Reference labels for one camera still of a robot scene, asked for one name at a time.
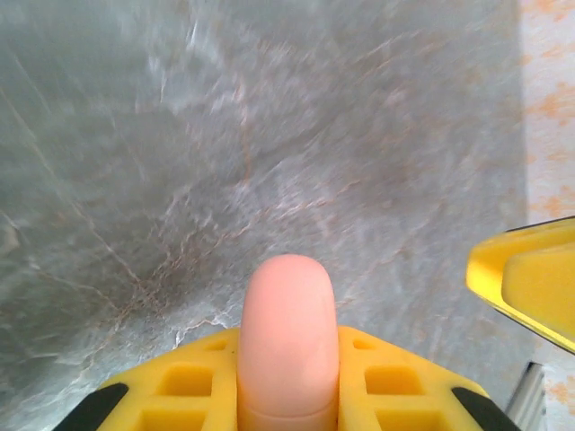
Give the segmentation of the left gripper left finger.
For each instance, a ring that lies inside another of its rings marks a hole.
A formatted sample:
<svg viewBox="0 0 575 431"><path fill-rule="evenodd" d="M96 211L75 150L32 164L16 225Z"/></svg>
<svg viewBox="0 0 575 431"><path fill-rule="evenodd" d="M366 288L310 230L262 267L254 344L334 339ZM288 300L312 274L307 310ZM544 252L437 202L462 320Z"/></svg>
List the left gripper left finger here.
<svg viewBox="0 0 575 431"><path fill-rule="evenodd" d="M53 431L237 431L237 329L109 378Z"/></svg>

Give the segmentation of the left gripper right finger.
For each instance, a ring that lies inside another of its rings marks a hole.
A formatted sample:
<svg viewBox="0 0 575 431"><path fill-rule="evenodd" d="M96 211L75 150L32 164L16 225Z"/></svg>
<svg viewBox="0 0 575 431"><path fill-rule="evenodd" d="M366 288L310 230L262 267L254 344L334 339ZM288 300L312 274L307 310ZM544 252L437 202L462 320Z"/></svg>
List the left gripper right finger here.
<svg viewBox="0 0 575 431"><path fill-rule="evenodd" d="M518 431L477 383L339 327L339 431Z"/></svg>

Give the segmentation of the pink earbud charging case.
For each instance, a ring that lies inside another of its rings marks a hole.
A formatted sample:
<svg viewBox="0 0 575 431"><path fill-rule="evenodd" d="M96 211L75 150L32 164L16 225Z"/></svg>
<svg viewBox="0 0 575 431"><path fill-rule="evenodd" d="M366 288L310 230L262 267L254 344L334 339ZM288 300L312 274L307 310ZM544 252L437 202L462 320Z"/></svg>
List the pink earbud charging case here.
<svg viewBox="0 0 575 431"><path fill-rule="evenodd" d="M253 273L237 350L238 431L336 431L339 337L324 267L287 254Z"/></svg>

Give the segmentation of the aluminium mounting beam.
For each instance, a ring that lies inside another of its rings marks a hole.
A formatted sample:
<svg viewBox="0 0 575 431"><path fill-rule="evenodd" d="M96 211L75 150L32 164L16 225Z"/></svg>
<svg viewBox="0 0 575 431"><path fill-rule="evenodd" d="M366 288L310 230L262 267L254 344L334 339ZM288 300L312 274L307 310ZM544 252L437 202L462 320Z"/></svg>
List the aluminium mounting beam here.
<svg viewBox="0 0 575 431"><path fill-rule="evenodd" d="M507 416L521 431L547 431L544 368L530 362L506 407Z"/></svg>

